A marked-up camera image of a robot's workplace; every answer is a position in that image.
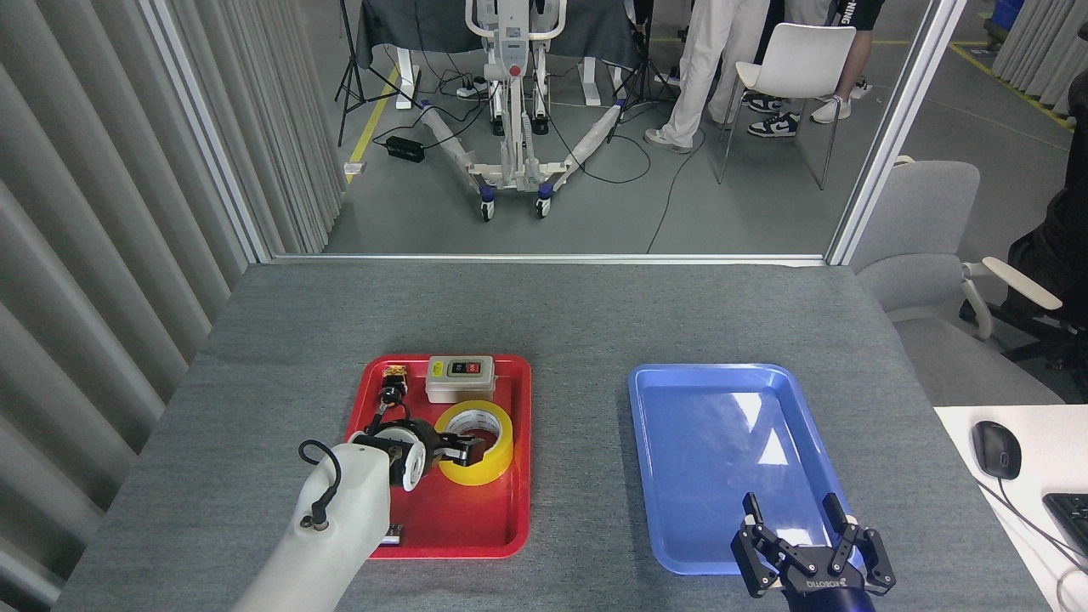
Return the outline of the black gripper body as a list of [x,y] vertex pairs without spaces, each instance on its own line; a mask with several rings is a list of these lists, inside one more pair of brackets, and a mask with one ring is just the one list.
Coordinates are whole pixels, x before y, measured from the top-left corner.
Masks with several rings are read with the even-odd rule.
[[435,427],[424,419],[400,419],[395,423],[395,427],[401,430],[405,442],[422,445],[423,466],[430,468],[436,457],[440,457],[440,448],[444,443]]
[[860,571],[833,552],[804,552],[804,565],[816,567],[806,575],[786,565],[786,604],[789,611],[875,611]]

